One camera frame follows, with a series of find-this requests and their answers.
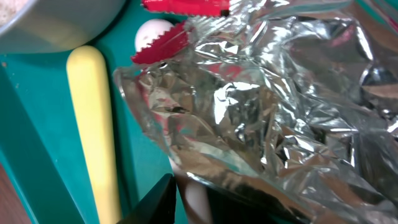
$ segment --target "white powder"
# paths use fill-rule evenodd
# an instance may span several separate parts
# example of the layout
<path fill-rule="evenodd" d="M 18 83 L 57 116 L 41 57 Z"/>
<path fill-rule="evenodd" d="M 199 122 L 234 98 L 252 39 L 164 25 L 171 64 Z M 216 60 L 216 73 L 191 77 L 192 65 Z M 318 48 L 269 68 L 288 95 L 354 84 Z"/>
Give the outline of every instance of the white powder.
<path fill-rule="evenodd" d="M 0 26 L 3 26 L 20 11 L 29 0 L 0 0 Z"/>

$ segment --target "yellow handle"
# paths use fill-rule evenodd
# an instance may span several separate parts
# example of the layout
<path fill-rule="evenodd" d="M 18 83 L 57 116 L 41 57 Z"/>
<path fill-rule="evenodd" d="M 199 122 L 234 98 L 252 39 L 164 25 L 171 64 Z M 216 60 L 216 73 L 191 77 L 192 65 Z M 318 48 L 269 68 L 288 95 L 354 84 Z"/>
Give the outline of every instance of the yellow handle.
<path fill-rule="evenodd" d="M 69 55 L 67 73 L 73 108 L 101 224 L 121 219 L 105 60 L 91 46 Z"/>

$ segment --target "crumpled foil wrapper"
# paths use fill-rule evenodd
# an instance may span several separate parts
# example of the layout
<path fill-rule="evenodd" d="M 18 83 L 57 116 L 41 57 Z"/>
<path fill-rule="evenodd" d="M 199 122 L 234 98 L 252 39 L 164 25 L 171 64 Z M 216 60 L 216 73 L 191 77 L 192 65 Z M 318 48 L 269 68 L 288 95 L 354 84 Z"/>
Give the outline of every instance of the crumpled foil wrapper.
<path fill-rule="evenodd" d="M 192 44 L 138 77 L 115 71 L 142 130 L 189 177 L 292 222 L 398 223 L 395 34 L 347 0 L 231 10 L 189 19 Z"/>

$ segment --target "teal tray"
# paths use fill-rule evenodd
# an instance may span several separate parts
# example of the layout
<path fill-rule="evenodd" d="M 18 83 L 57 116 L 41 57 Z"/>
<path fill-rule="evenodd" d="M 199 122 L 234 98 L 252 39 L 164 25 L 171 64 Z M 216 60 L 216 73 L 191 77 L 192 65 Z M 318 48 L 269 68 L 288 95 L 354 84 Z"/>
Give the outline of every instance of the teal tray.
<path fill-rule="evenodd" d="M 108 66 L 124 215 L 172 171 L 166 155 L 142 135 L 111 80 L 116 66 L 131 64 L 135 33 L 153 18 L 184 19 L 151 14 L 138 0 L 127 0 L 108 30 L 90 43 Z M 69 53 L 0 55 L 0 162 L 32 223 L 99 223 L 68 88 Z M 176 223 L 187 223 L 180 197 Z"/>

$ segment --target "gray bowl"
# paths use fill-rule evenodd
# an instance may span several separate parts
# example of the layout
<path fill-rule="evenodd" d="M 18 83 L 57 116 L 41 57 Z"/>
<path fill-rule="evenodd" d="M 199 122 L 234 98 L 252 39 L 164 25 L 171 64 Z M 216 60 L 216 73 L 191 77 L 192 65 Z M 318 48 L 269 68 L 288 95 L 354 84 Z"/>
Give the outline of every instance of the gray bowl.
<path fill-rule="evenodd" d="M 124 0 L 30 0 L 0 27 L 0 54 L 49 53 L 87 43 L 109 25 Z"/>

